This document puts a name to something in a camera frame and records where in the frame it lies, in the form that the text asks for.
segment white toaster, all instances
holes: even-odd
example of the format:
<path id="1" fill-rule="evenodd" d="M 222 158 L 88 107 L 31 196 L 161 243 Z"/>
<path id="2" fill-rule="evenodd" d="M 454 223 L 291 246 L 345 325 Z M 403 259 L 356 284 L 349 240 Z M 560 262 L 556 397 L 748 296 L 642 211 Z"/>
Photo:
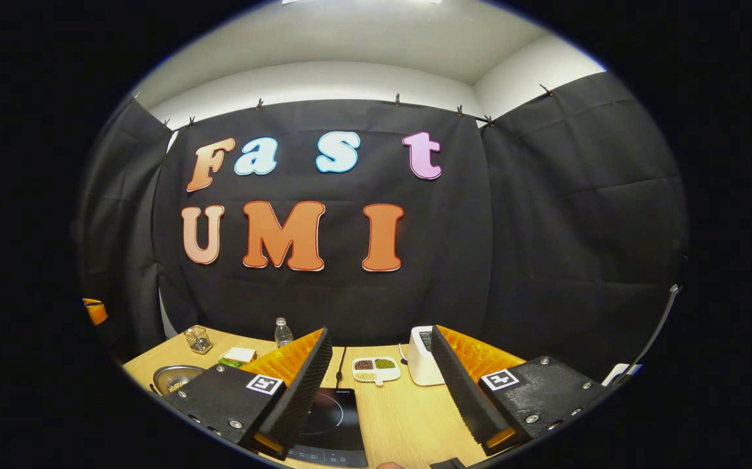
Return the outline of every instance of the white toaster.
<path id="1" fill-rule="evenodd" d="M 408 345 L 408 370 L 411 379 L 420 386 L 433 386 L 445 383 L 433 354 L 430 353 L 430 338 L 433 326 L 418 326 L 411 329 Z"/>

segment white wall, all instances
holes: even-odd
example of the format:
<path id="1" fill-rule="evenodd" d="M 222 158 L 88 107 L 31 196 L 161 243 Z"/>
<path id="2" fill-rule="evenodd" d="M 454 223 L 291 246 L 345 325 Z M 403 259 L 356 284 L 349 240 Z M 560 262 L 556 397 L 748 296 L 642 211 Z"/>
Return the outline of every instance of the white wall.
<path id="1" fill-rule="evenodd" d="M 495 66 L 474 85 L 484 115 L 493 119 L 515 107 L 604 68 L 558 36 L 543 36 Z"/>
<path id="2" fill-rule="evenodd" d="M 219 78 L 149 109 L 168 127 L 263 105 L 313 99 L 376 99 L 424 104 L 482 116 L 471 86 L 411 68 L 362 62 L 304 62 L 267 66 Z"/>
<path id="3" fill-rule="evenodd" d="M 492 68 L 473 87 L 411 68 L 363 62 L 303 62 L 267 66 L 219 78 L 180 93 L 150 112 L 179 128 L 257 104 L 311 99 L 376 99 L 423 104 L 497 118 L 544 91 L 604 71 L 586 54 L 557 36 L 543 36 Z"/>

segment light blue letter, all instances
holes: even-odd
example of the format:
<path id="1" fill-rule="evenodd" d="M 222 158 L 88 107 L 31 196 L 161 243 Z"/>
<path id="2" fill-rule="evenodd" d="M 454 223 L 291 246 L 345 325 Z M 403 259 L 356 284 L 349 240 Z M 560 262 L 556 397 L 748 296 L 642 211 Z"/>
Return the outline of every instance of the light blue letter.
<path id="1" fill-rule="evenodd" d="M 234 163 L 234 172 L 245 176 L 251 173 L 267 175 L 277 166 L 274 154 L 277 152 L 277 140 L 272 137 L 260 137 L 251 140 L 242 147 L 243 155 Z"/>
<path id="2" fill-rule="evenodd" d="M 321 155 L 315 158 L 315 166 L 322 173 L 345 173 L 358 162 L 355 149 L 361 145 L 358 134 L 353 132 L 330 132 L 318 140 Z"/>

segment metal bowl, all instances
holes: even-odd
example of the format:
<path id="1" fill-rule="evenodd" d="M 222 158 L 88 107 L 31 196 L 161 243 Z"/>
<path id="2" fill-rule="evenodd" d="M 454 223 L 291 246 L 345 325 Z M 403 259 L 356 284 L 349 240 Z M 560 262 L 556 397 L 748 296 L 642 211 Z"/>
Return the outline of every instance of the metal bowl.
<path id="1" fill-rule="evenodd" d="M 179 389 L 180 386 L 186 385 L 188 381 L 196 378 L 203 371 L 205 371 L 204 368 L 192 365 L 162 366 L 153 373 L 153 383 L 155 383 L 159 394 L 168 395 Z"/>

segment bread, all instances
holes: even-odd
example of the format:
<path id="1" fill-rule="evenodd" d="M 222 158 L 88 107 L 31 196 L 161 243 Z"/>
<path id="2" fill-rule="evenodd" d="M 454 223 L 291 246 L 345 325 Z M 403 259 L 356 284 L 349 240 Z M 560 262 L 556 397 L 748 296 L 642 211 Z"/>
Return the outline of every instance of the bread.
<path id="1" fill-rule="evenodd" d="M 241 347 L 232 347 L 230 350 L 220 356 L 220 359 L 226 362 L 232 362 L 236 365 L 245 365 L 245 363 L 254 360 L 257 356 L 254 349 L 243 349 Z"/>

